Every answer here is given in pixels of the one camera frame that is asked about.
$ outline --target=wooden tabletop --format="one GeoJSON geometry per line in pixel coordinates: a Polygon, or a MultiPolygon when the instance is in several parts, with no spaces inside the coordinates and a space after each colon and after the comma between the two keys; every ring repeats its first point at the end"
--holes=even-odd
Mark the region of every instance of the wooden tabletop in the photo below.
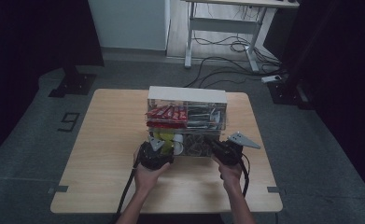
{"type": "MultiPolygon", "coordinates": [[[[97,90],[83,120],[77,141],[51,204],[53,213],[115,213],[133,166],[133,153],[147,140],[145,123],[148,91],[97,90]]],[[[227,126],[221,135],[240,131],[261,149],[244,148],[251,162],[246,200],[253,212],[278,212],[283,205],[246,94],[227,92],[227,126]]],[[[134,183],[124,207],[134,192],[134,183]]],[[[210,158],[175,157],[148,196],[142,213],[219,213],[230,204],[210,158]]]]}
{"type": "Polygon", "coordinates": [[[185,2],[193,3],[209,3],[209,4],[224,4],[224,5],[239,5],[252,7],[288,7],[297,8],[299,3],[295,1],[290,3],[288,0],[184,0],[185,2]]]}

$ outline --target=person's left hand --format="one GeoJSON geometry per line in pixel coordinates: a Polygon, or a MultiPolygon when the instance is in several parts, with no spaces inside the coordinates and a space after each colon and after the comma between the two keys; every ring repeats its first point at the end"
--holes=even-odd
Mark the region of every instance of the person's left hand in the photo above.
{"type": "MultiPolygon", "coordinates": [[[[139,148],[133,154],[133,162],[135,162],[137,158],[138,151],[139,148]]],[[[170,165],[170,162],[167,162],[159,170],[152,171],[139,163],[134,176],[135,192],[142,191],[144,193],[149,193],[156,186],[159,176],[168,170],[170,165]]]]}

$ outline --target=person's right hand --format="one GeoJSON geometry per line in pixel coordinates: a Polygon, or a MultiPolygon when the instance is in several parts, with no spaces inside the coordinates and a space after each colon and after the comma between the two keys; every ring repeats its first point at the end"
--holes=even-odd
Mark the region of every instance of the person's right hand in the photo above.
{"type": "Polygon", "coordinates": [[[223,187],[229,193],[240,191],[240,177],[242,173],[242,169],[240,164],[236,164],[234,166],[228,166],[223,164],[218,158],[212,156],[212,159],[219,165],[219,171],[223,179],[223,187]]]}

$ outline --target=black backdrop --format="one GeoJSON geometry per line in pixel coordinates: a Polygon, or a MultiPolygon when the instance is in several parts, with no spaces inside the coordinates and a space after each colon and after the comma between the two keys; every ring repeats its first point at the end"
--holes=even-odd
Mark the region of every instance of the black backdrop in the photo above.
{"type": "Polygon", "coordinates": [[[87,0],[0,0],[0,146],[65,60],[104,65],[87,0]]]}
{"type": "Polygon", "coordinates": [[[302,1],[282,55],[365,181],[365,1],[302,1]]]}

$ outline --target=gray carpet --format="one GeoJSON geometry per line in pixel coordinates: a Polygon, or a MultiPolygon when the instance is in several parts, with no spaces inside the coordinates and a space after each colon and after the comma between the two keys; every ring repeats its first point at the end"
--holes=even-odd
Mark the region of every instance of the gray carpet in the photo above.
{"type": "MultiPolygon", "coordinates": [[[[206,66],[203,74],[215,68],[206,66]]],[[[107,223],[109,214],[55,215],[49,210],[54,196],[49,190],[61,179],[93,92],[100,88],[147,90],[151,85],[182,87],[195,78],[198,65],[187,70],[180,63],[105,61],[105,68],[80,66],[79,71],[98,75],[88,96],[49,98],[63,72],[44,75],[34,101],[0,147],[0,223],[107,223]],[[66,112],[80,113],[71,133],[58,131],[65,127],[61,120],[66,112]]],[[[208,82],[217,78],[244,80],[227,75],[208,82]]],[[[278,223],[365,224],[365,184],[315,111],[274,105],[259,81],[220,82],[211,88],[246,92],[250,98],[275,181],[282,190],[284,209],[277,214],[278,223]]],[[[275,214],[254,215],[258,223],[276,223],[275,214]]],[[[178,223],[212,220],[185,217],[190,218],[178,217],[178,223]]],[[[140,222],[152,222],[151,218],[143,216],[140,222]]],[[[171,223],[169,217],[156,218],[171,223]]]]}

